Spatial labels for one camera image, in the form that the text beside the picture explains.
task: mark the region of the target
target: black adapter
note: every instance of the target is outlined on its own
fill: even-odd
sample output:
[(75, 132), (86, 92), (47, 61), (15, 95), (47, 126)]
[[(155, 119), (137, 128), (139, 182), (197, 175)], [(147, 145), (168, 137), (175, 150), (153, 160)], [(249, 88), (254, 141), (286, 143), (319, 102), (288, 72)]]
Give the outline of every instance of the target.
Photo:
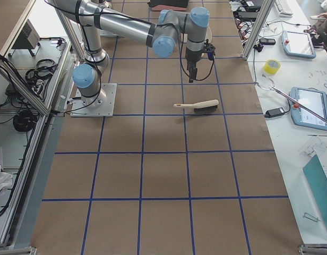
[(276, 109), (267, 110), (266, 113), (264, 114), (264, 117), (274, 118), (274, 117), (282, 116), (284, 114), (285, 114), (285, 110), (282, 107), (279, 107)]

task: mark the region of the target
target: brush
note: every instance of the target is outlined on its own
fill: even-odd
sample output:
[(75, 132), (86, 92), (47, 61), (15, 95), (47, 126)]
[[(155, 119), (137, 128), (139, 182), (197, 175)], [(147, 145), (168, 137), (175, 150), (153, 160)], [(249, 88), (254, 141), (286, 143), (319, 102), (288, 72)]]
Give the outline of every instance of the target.
[(199, 102), (195, 104), (174, 104), (174, 107), (177, 108), (193, 108), (195, 112), (200, 111), (209, 111), (218, 108), (219, 101), (218, 100), (209, 100), (204, 102)]

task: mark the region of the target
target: tablet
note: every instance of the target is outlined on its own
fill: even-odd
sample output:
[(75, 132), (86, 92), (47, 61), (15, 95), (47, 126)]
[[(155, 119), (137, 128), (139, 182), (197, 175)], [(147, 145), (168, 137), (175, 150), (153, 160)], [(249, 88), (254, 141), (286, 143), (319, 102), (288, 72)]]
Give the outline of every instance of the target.
[(283, 31), (281, 38), (286, 55), (303, 58), (316, 57), (316, 52), (308, 33)]
[[(327, 120), (327, 95), (324, 91), (293, 87), (290, 96)], [(327, 124), (307, 110), (291, 107), (291, 117), (296, 125), (327, 130)]]

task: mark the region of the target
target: teal folder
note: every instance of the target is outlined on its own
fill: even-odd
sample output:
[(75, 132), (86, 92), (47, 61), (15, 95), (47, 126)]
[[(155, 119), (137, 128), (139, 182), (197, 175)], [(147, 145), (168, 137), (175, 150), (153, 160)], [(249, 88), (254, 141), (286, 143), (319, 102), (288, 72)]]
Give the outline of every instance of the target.
[(303, 171), (327, 229), (327, 178), (317, 155), (312, 157)]

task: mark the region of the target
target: paper clip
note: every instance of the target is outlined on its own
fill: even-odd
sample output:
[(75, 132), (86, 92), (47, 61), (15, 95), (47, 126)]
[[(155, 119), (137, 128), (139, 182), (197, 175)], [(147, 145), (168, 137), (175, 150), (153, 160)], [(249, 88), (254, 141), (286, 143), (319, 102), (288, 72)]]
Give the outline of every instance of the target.
[(309, 220), (312, 220), (313, 222), (320, 222), (321, 220), (318, 217), (314, 217), (311, 214), (308, 214), (307, 212), (303, 215), (304, 218), (307, 218)]

